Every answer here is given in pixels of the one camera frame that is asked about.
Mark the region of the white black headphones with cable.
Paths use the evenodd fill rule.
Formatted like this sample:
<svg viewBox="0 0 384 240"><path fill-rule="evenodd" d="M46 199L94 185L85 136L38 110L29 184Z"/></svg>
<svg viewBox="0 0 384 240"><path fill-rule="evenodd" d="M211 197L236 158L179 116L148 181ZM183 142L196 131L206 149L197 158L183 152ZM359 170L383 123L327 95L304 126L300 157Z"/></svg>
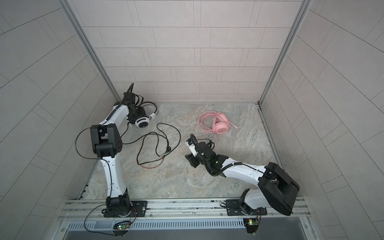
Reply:
<svg viewBox="0 0 384 240"><path fill-rule="evenodd" d="M151 106L151 107L155 108L155 111L151 115L148 116L146 114L146 124L145 125L135 125L138 128L146 128L149 125L150 120L153 120L157 116L157 114L158 114L158 106L157 106L157 104L155 104L153 102L148 102L148 101L141 102L139 105L137 105L135 107L138 107L138 106L142 106L143 108L147 107L147 106ZM177 131L177 133L179 134L179 141L178 141L178 143L177 143L177 145L175 147L173 147L173 148L171 147L171 144L170 144L170 141L168 139L168 136L166 135L166 133L163 130L161 130L159 128L159 125L164 125L164 126L167 126L167 127L171 127L171 128L173 128L174 130ZM156 128L157 128L158 131L160 131L160 134L158 132L149 132L149 133L144 134L143 136L139 137L137 140L135 140L133 142L123 143L123 145L131 145L133 143L138 142L139 140L142 140L142 145L141 145L141 148L139 149L139 152L137 154L136 162L137 162L137 164L140 167L142 167L144 169L155 169L155 168L159 167L164 162L165 157L167 157L170 153L172 153L180 145L180 142L181 142L181 132L175 126L170 125L170 124L166 124L166 123L158 123L156 125ZM143 150L145 140L146 140L146 138L148 136L152 136L152 135L157 137L157 143L156 143L156 147L155 147L155 153L157 155L157 158L155 160L152 160L152 161L146 161L146 162L140 163L139 156L141 154L141 151ZM163 138L166 141L165 152L163 154L161 154L161 155L158 153L158 147L159 147L159 143L160 143L160 138Z"/></svg>

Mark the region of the pink headphones with cable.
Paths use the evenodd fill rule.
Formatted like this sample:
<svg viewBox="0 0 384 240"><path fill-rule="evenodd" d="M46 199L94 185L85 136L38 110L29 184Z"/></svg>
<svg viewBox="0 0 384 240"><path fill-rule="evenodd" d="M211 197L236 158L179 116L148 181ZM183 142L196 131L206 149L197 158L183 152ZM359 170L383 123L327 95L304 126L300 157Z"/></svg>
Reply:
<svg viewBox="0 0 384 240"><path fill-rule="evenodd" d="M212 126L208 127L204 124L205 120L213 119ZM229 119L225 116L225 114L214 111L207 111L202 113L198 118L198 126L204 133L209 134L225 134L229 131L230 126L234 128L238 128L233 123L229 121Z"/></svg>

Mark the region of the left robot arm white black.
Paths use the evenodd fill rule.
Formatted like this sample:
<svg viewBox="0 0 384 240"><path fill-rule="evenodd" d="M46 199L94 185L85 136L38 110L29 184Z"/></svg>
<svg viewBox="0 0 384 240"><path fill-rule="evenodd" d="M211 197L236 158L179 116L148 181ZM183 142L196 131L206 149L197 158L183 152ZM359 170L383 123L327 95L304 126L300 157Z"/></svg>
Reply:
<svg viewBox="0 0 384 240"><path fill-rule="evenodd" d="M132 83L106 119L90 128L92 149L103 164L107 180L106 208L102 211L105 218L126 217L133 211L120 166L119 153L123 149L123 141L118 127L124 122L137 127L149 124L133 88Z"/></svg>

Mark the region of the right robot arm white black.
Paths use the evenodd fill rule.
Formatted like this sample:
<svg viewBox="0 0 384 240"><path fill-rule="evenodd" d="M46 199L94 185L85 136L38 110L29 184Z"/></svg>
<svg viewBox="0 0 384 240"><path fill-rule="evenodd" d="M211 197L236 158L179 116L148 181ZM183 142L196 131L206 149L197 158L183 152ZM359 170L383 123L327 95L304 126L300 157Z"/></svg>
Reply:
<svg viewBox="0 0 384 240"><path fill-rule="evenodd" d="M245 215L251 215L259 208L273 208L285 216L293 213L300 186L276 163L270 162L266 166L242 163L217 155L211 148L212 143L199 143L191 138L186 140L186 145L191 153L185 157L192 167L203 165L212 177L234 178L258 187L244 190L235 210Z"/></svg>

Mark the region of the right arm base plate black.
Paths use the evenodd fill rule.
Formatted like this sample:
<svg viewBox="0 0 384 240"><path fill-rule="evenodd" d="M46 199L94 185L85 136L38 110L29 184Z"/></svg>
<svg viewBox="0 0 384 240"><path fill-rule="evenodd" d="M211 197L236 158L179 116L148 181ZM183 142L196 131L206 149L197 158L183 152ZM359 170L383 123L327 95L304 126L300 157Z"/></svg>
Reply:
<svg viewBox="0 0 384 240"><path fill-rule="evenodd" d="M266 216L268 214L266 208L252 209L240 199L226 200L220 203L220 206L227 210L228 216Z"/></svg>

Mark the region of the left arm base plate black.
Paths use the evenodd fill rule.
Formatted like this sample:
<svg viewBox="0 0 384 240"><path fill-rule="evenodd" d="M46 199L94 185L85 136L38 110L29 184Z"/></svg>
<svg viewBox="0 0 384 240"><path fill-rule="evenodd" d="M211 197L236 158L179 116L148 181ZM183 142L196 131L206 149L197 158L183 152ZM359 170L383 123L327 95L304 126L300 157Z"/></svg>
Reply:
<svg viewBox="0 0 384 240"><path fill-rule="evenodd" d="M122 208L105 208L102 214L105 218L127 218L127 217L144 217L147 210L147 201L131 201L129 210Z"/></svg>

